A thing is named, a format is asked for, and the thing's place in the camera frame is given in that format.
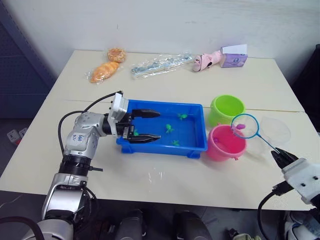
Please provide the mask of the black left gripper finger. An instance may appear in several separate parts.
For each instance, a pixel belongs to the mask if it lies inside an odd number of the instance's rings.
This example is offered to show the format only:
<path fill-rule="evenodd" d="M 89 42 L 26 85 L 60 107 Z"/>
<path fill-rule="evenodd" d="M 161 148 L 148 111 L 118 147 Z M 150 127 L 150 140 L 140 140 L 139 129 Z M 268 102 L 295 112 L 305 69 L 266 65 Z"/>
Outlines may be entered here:
<path fill-rule="evenodd" d="M 146 143 L 157 141 L 160 138 L 161 138 L 160 135 L 139 134 L 139 135 L 132 135 L 128 137 L 127 141 L 131 144 L 146 144 Z"/>
<path fill-rule="evenodd" d="M 132 119 L 134 118 L 157 118 L 161 114 L 153 109 L 133 109 Z"/>

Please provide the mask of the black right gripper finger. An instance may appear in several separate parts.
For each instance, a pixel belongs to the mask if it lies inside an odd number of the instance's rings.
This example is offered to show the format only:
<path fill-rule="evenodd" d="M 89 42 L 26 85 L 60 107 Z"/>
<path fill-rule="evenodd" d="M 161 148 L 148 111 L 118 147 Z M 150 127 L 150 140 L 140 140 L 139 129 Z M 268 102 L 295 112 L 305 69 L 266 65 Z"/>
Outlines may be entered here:
<path fill-rule="evenodd" d="M 271 155 L 280 169 L 291 164 L 291 157 L 285 150 L 276 149 L 271 151 Z"/>
<path fill-rule="evenodd" d="M 274 160 L 278 166 L 288 166 L 299 159 L 294 154 L 289 153 L 283 149 L 280 149 L 278 147 L 276 147 L 275 149 L 276 149 L 276 152 L 275 152 Z"/>

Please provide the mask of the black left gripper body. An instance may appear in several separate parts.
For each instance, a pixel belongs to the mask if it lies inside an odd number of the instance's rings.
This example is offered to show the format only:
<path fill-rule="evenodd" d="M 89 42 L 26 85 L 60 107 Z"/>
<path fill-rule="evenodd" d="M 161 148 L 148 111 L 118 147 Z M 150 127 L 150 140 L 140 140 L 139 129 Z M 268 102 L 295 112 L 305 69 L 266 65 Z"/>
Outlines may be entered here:
<path fill-rule="evenodd" d="M 117 136 L 122 137 L 128 142 L 132 142 L 135 137 L 135 126 L 133 120 L 135 116 L 132 113 L 126 113 L 124 117 L 116 123 Z"/>

